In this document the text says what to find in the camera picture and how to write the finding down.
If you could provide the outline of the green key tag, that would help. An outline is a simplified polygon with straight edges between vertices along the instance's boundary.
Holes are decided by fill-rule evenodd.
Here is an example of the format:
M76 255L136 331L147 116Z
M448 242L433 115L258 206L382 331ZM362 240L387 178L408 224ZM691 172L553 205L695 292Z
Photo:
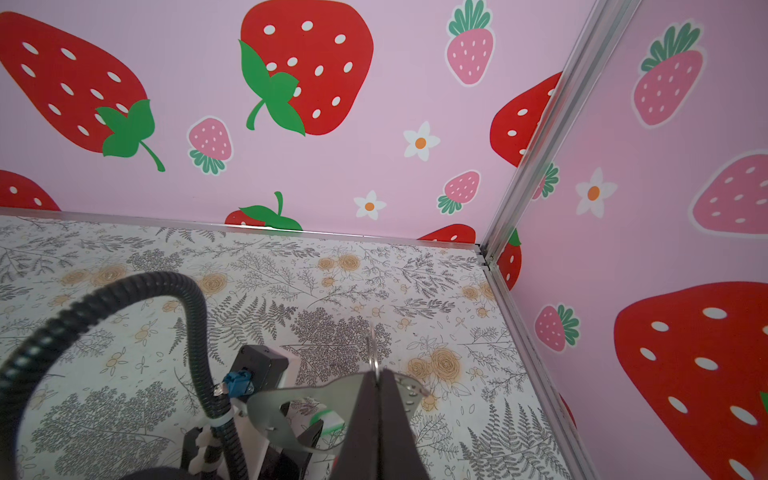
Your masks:
M310 419L309 426L312 427L318 422L322 424L322 436L334 435L345 428L345 420L332 409L318 411Z

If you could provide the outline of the metal key holder plate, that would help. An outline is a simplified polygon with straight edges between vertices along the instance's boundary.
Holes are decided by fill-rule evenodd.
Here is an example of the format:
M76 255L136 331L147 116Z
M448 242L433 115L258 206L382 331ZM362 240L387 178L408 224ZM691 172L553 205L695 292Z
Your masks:
M261 391L247 401L248 419L271 443L298 450L300 445L296 440L297 434L309 425L310 419L318 411L332 409L345 420L345 428L334 435L322 436L313 453L340 455L363 376L374 372L379 388L379 375L382 371L353 373L325 385ZM428 395L428 390L420 381L408 375L391 372L398 384L410 423L421 401Z

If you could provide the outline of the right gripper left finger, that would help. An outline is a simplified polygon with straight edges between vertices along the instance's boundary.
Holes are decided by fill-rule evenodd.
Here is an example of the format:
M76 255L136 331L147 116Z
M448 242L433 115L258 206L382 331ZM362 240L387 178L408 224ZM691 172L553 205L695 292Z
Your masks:
M352 418L330 479L374 480L379 469L381 401L374 372L363 376Z

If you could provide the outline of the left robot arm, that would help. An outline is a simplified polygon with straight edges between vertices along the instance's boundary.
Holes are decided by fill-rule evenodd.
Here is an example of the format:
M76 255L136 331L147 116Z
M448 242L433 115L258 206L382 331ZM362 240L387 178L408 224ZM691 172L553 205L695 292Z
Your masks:
M29 295L1 300L1 361L49 316L86 293L85 271L69 282L42 282ZM322 309L222 288L209 303L208 355L214 381L246 344L295 355ZM91 327L34 387L23 416L16 473L1 479L119 479L152 467L180 467L184 437L204 426L189 373L188 329L171 297L139 302Z

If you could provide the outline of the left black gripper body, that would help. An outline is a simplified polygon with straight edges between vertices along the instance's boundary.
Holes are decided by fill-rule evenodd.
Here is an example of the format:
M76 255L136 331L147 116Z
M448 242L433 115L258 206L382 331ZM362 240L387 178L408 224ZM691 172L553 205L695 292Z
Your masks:
M234 414L230 417L236 427ZM301 430L296 436L300 445L298 450L279 447L257 430L268 445L256 446L246 452L238 434L248 479L305 479L313 449L322 437L321 430L320 422ZM229 479L224 453L221 452L217 459L213 458L212 451L219 447L219 440L214 436L209 422L192 428L184 435L179 468L192 479Z

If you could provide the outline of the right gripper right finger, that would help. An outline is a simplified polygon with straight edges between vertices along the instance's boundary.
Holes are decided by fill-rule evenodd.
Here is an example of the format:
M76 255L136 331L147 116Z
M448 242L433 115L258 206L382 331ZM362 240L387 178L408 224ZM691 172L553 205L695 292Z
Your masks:
M416 448L409 420L394 374L379 375L379 478L384 480L428 480L429 475Z

